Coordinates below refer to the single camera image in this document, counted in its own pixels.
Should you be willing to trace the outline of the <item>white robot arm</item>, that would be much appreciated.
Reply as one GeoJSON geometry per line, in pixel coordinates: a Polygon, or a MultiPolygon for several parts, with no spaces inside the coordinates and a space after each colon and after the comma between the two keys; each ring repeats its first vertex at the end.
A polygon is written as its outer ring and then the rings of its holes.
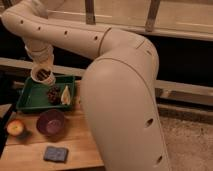
{"type": "Polygon", "coordinates": [[[155,99],[159,57],[145,37],[97,25],[49,19],[39,0],[2,14],[25,39],[35,63],[60,47],[92,60],[81,80],[81,106],[106,171],[172,171],[155,99]]]}

